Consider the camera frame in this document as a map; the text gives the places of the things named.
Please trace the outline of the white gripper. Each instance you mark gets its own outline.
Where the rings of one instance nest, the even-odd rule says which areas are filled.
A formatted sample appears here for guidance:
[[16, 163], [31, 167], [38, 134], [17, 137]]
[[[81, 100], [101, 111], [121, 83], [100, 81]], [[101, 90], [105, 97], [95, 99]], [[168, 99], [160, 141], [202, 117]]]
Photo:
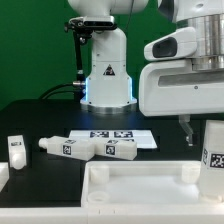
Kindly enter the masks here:
[[189, 115], [224, 112], [224, 70], [193, 71], [189, 59], [150, 63], [140, 75], [139, 109], [145, 116], [180, 115], [192, 146]]

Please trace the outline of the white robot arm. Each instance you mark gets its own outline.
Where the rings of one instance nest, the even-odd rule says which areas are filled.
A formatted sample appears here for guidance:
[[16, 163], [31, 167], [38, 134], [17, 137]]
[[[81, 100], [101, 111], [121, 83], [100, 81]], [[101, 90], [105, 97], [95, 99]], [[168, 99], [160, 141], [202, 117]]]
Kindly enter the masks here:
[[145, 46], [149, 64], [141, 71], [137, 98], [126, 72], [126, 36], [114, 16], [139, 12], [149, 0], [67, 1], [78, 13], [67, 24], [75, 44], [92, 41], [89, 76], [76, 53], [83, 109], [119, 113], [137, 107], [149, 117], [177, 115], [189, 145], [195, 144], [192, 114], [224, 112], [224, 0], [156, 0], [176, 30]]

